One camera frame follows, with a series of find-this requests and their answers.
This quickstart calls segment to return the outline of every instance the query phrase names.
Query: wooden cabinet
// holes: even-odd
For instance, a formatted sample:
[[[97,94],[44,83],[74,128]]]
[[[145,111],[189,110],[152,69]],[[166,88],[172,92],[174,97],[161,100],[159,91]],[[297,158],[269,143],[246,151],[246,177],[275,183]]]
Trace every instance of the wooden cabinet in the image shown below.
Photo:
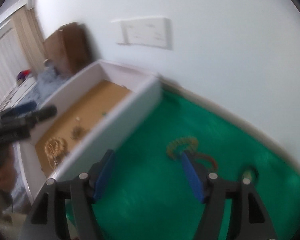
[[[76,22],[56,30],[44,41],[44,47],[63,77],[71,77],[91,63],[85,33]]]

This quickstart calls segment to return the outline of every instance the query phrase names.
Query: small earring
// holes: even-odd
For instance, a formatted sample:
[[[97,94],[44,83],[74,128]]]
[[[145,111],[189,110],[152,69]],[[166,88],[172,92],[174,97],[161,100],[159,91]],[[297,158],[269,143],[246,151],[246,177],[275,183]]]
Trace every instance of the small earring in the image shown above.
[[[80,125],[80,117],[77,117],[75,120],[78,122],[78,124],[72,128],[70,137],[72,140],[79,140],[85,134],[85,129]]]

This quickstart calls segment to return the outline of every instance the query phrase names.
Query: person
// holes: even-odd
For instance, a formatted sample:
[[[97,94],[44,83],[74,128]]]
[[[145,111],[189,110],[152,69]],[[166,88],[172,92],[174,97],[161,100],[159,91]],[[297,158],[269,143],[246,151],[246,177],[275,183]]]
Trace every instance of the person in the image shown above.
[[[0,165],[0,190],[10,193],[17,180],[17,172],[13,166],[14,151],[12,145],[7,145],[0,149],[0,154],[5,156]],[[26,219],[24,214],[4,214],[7,205],[0,195],[0,239],[18,239],[21,226]]]

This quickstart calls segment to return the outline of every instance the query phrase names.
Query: green fabric surface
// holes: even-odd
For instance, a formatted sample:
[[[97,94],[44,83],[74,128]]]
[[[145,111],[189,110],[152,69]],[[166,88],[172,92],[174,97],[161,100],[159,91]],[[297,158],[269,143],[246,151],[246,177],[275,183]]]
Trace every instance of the green fabric surface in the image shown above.
[[[204,205],[192,195],[180,161],[166,155],[172,140],[194,136],[199,151],[215,158],[218,174],[237,180],[242,168],[259,171],[257,191],[279,240],[300,226],[300,175],[280,157],[215,114],[163,92],[163,100],[116,152],[114,173],[93,206],[106,239],[191,240]],[[219,239],[226,239],[231,200],[226,200]],[[73,220],[71,205],[67,215]]]

